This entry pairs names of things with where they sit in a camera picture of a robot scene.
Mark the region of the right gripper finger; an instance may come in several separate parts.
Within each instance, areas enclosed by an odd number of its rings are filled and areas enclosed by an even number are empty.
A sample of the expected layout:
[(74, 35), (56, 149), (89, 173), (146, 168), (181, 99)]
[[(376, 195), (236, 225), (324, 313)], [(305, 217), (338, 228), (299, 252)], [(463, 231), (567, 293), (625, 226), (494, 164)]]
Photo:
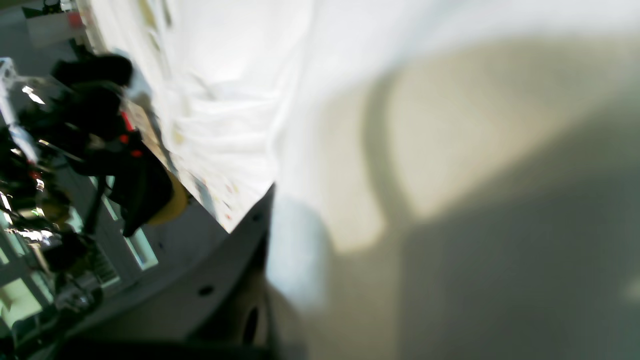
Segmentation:
[(276, 186), (197, 264), (87, 328), (52, 342), (49, 360), (276, 360), (266, 260)]

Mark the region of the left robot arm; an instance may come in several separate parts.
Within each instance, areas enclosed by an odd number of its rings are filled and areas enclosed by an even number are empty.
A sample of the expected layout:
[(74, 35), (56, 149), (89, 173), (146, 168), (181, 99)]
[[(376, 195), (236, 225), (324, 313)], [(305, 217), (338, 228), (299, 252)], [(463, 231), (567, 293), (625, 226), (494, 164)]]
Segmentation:
[(1, 113), (11, 141), (34, 165), (50, 149), (76, 173), (98, 178), (98, 199), (113, 177), (108, 198), (119, 205), (124, 237), (173, 221), (189, 203), (125, 110), (133, 75), (120, 54), (58, 61), (48, 77), (18, 75), (10, 58), (1, 59)]

